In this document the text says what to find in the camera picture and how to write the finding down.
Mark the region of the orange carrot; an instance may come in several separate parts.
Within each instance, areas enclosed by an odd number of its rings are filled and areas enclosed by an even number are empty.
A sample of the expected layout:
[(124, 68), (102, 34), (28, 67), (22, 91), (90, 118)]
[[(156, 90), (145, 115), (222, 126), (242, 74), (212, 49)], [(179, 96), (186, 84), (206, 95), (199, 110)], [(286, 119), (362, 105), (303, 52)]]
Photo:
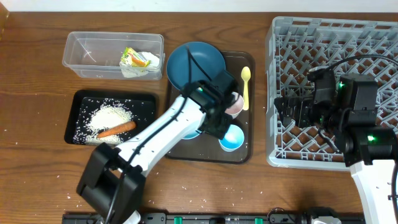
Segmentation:
[(124, 124), (120, 124), (118, 126), (115, 126), (115, 127), (111, 128), (111, 129), (105, 130), (102, 133), (99, 133), (96, 137), (98, 139), (105, 138), (105, 137), (108, 137), (108, 136), (111, 136), (111, 135), (125, 133), (125, 132), (131, 131), (131, 130), (133, 130), (135, 128), (136, 128), (136, 123), (134, 121), (129, 121), (129, 122), (126, 122)]

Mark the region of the light blue bowl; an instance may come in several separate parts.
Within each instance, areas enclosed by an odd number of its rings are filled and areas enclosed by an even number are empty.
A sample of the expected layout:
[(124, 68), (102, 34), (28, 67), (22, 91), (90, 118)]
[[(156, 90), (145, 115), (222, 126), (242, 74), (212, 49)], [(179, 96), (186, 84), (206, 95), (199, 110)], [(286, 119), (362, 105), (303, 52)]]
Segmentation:
[(194, 132), (192, 132), (192, 133), (190, 133), (190, 134), (184, 136), (183, 139), (184, 139), (184, 140), (194, 139), (194, 138), (196, 138), (197, 136), (199, 136), (200, 134), (201, 134), (201, 131), (196, 130), (196, 131), (194, 131)]

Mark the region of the green yellow snack wrapper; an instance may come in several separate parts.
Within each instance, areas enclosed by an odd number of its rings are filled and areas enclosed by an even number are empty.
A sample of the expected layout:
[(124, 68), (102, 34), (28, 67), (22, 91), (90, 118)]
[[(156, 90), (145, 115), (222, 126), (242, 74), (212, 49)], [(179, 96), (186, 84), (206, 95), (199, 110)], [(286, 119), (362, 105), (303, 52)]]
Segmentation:
[(121, 63), (131, 67), (147, 67), (150, 64), (150, 60), (136, 52), (133, 48), (126, 47), (121, 56)]

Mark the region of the pink plastic cup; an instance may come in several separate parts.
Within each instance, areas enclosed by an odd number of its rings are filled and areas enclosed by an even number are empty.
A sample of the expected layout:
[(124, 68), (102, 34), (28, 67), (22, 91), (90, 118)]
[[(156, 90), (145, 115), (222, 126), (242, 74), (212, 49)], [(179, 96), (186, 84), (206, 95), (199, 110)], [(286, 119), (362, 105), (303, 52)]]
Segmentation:
[(225, 110), (225, 113), (231, 115), (233, 119), (237, 118), (240, 112), (243, 110), (244, 99), (237, 93), (233, 92), (234, 104)]

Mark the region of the white paper napkin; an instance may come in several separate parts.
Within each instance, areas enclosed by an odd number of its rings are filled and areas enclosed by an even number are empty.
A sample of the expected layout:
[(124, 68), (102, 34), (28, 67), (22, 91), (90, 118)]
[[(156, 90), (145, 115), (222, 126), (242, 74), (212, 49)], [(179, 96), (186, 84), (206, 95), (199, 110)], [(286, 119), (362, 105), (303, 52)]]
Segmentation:
[(149, 64), (146, 67), (138, 67), (131, 62), (120, 61), (119, 66), (121, 67), (122, 74), (125, 78), (142, 78), (142, 79), (153, 79), (158, 77), (156, 74), (158, 72), (158, 66), (160, 64), (160, 59), (158, 56), (150, 52), (138, 52)]

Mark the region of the white rice pile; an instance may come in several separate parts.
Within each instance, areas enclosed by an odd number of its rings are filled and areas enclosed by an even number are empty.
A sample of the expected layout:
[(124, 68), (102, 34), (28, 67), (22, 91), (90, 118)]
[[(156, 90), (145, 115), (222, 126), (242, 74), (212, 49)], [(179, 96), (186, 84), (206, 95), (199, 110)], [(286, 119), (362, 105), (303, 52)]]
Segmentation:
[[(97, 146), (102, 142), (116, 146), (140, 133), (155, 118), (155, 103), (152, 101), (114, 98), (85, 97), (78, 110), (72, 143)], [(136, 128), (121, 134), (98, 139), (96, 136), (129, 121)]]

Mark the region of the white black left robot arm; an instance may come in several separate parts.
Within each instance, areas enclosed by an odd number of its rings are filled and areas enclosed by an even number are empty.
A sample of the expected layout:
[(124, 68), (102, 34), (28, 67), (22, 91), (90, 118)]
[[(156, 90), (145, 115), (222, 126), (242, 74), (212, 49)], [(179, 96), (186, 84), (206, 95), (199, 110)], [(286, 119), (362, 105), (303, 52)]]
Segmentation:
[(139, 223), (146, 178), (152, 168), (186, 135), (199, 130), (223, 139), (234, 103), (231, 83), (187, 83), (171, 107), (131, 139), (111, 147), (98, 145), (91, 153), (76, 191), (105, 223)]

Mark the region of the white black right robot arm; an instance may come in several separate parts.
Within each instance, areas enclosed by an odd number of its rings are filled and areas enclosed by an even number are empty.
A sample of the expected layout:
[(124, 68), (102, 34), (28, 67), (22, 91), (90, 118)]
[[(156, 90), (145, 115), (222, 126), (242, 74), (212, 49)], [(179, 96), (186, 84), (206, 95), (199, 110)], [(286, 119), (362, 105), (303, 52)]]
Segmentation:
[(360, 195), (366, 223), (397, 222), (397, 136), (378, 126), (377, 82), (348, 74), (310, 75), (311, 96), (283, 96), (274, 105), (283, 124), (315, 126), (334, 135), (328, 145), (343, 154)]

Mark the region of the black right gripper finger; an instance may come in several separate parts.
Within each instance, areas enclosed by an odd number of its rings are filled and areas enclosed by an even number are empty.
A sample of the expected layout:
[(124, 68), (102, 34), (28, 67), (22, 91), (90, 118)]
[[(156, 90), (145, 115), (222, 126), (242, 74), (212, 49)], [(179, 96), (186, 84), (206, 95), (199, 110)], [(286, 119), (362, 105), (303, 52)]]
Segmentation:
[(285, 127), (289, 126), (291, 123), (295, 124), (294, 115), (291, 115), (291, 114), (278, 113), (278, 119), (280, 120), (282, 125)]
[(280, 97), (274, 100), (274, 105), (278, 111), (285, 111), (288, 108), (297, 106), (299, 99), (297, 97)]

